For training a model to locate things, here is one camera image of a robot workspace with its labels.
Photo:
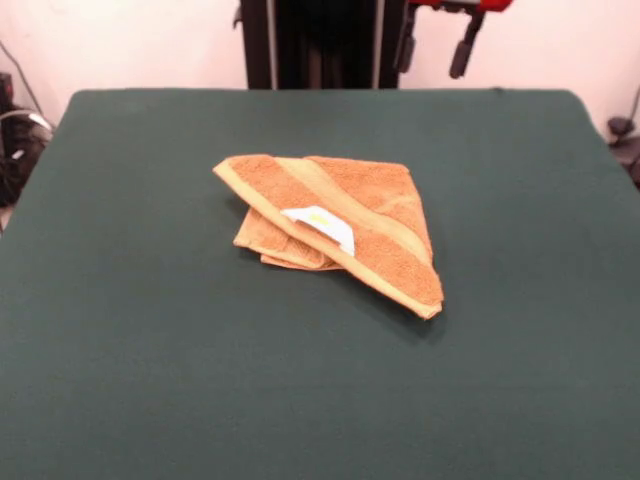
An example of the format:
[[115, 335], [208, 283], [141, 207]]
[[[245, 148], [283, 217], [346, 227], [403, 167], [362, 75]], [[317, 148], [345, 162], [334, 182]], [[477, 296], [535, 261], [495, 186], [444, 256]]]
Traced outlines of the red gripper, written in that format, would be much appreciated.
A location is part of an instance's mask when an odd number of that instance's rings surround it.
[[[434, 10], [445, 10], [450, 13], [464, 11], [472, 13], [470, 21], [462, 40], [457, 44], [454, 52], [449, 76], [452, 79], [462, 78], [465, 73], [475, 45], [476, 37], [480, 32], [486, 12], [503, 12], [512, 3], [512, 0], [409, 0], [411, 5], [428, 6]], [[397, 46], [395, 68], [400, 74], [409, 71], [415, 49], [414, 37], [415, 18], [407, 17], [403, 21], [400, 30], [400, 38]]]

